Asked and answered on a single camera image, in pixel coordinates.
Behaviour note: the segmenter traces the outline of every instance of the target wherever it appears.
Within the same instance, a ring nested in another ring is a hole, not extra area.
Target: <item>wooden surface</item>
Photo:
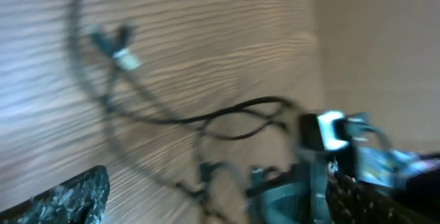
[[[194,135],[178,126],[117,119],[124,151],[109,148],[99,106],[70,72],[69,2],[0,0],[0,209],[102,164],[111,178],[106,223],[195,223],[197,209],[188,209],[180,193],[155,185],[127,163],[194,182]],[[310,0],[84,0],[83,8],[82,33],[92,22],[108,30],[126,19],[138,24],[131,46],[142,61],[136,73],[182,115],[269,95],[310,109],[323,105]],[[108,63],[87,38],[81,44],[89,79],[101,86]],[[143,113],[157,112],[124,82],[117,99]],[[236,115],[213,128],[239,134],[256,125]],[[243,172],[251,164],[287,162],[284,141],[270,129],[241,142],[208,141],[203,149]],[[243,223],[244,202],[232,179],[220,173],[214,188],[227,215]]]
[[[396,147],[440,150],[438,0],[313,0],[329,107],[367,111]]]

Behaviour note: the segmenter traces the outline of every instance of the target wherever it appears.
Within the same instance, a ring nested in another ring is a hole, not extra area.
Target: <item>cable tag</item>
[[[137,69],[141,63],[136,56],[134,56],[129,49],[121,49],[113,55],[116,63],[125,71]]]

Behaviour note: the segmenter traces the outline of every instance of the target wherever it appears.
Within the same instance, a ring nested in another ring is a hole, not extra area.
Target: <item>brown wall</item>
[[[440,1],[314,0],[329,107],[440,150]]]
[[[196,223],[196,208],[127,166],[128,156],[172,180],[195,182],[195,135],[180,126],[137,124],[118,118],[125,153],[102,134],[102,112],[72,77],[66,52],[70,0],[0,0],[0,210],[84,170],[103,164],[111,178],[107,223]],[[320,61],[310,0],[84,0],[83,25],[111,29],[138,24],[131,46],[142,61],[145,87],[182,115],[198,115],[250,98],[280,95],[323,106]],[[81,41],[93,83],[107,78],[107,59]],[[143,114],[156,109],[123,81],[117,99]],[[261,121],[235,115],[217,131],[242,134]],[[272,129],[239,142],[212,142],[214,161],[283,164],[285,141]],[[245,202],[221,173],[215,194],[225,212],[243,223]]]

